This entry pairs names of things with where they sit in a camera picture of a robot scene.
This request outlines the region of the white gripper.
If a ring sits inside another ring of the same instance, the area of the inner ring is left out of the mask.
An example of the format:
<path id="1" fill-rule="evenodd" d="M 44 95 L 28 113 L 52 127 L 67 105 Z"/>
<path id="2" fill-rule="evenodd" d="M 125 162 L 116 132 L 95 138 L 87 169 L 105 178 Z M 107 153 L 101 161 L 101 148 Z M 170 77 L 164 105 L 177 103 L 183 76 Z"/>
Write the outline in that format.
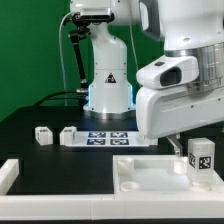
<path id="1" fill-rule="evenodd" d="M 137 72 L 142 85 L 136 96 L 138 130 L 149 139 L 168 136 L 179 158 L 183 147 L 173 134 L 224 120 L 224 86 L 190 93 L 188 84 L 198 76 L 193 56 L 162 56 Z"/>

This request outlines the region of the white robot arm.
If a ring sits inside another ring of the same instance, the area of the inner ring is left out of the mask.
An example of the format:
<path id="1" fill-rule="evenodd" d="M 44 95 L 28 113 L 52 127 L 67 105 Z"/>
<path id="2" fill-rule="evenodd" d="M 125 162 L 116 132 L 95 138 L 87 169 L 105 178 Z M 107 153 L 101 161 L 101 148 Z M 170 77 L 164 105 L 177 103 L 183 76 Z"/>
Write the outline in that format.
<path id="1" fill-rule="evenodd" d="M 93 44 L 87 114 L 115 119 L 135 111 L 144 137 L 171 141 L 224 120 L 224 0 L 72 0 L 70 12 Z M 126 46 L 107 28 L 130 22 L 164 40 L 164 55 L 137 72 L 135 99 Z"/>

